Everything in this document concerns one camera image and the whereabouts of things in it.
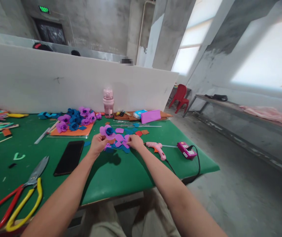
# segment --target yellow scissors handle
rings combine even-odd
[[[33,194],[34,190],[35,189],[31,189],[31,190],[28,191],[26,197],[22,200],[22,202],[19,204],[19,206],[13,212],[12,216],[10,217],[9,221],[6,224],[6,228],[5,229],[6,229],[7,232],[12,232],[12,231],[17,230],[18,228],[22,227],[22,225],[25,224],[26,221],[28,221],[28,219],[34,214],[35,210],[39,206],[39,204],[41,202],[41,199],[42,199],[41,178],[37,179],[38,198],[37,198],[35,206],[31,210],[31,212],[25,217],[25,219],[23,219],[19,224],[12,226],[14,221],[15,221],[15,218],[17,217],[17,215],[19,214],[19,212],[21,211],[21,209],[23,208],[25,203],[28,201],[28,199],[31,197],[31,195]]]

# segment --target gray floor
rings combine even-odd
[[[216,161],[221,171],[188,185],[228,236],[282,236],[282,173],[183,110],[172,122]],[[138,208],[118,213],[127,236]]]

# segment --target smartphone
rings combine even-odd
[[[70,174],[78,166],[84,141],[69,142],[56,167],[54,176]]]

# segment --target exit sign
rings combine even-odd
[[[38,7],[39,7],[39,10],[40,10],[41,12],[50,14],[49,8],[47,8],[47,7],[42,7],[42,6],[38,6]]]

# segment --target beige pants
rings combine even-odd
[[[88,207],[83,227],[81,236],[126,236],[111,201]],[[144,192],[144,199],[132,227],[132,237],[148,236],[180,236],[165,201],[156,189]]]

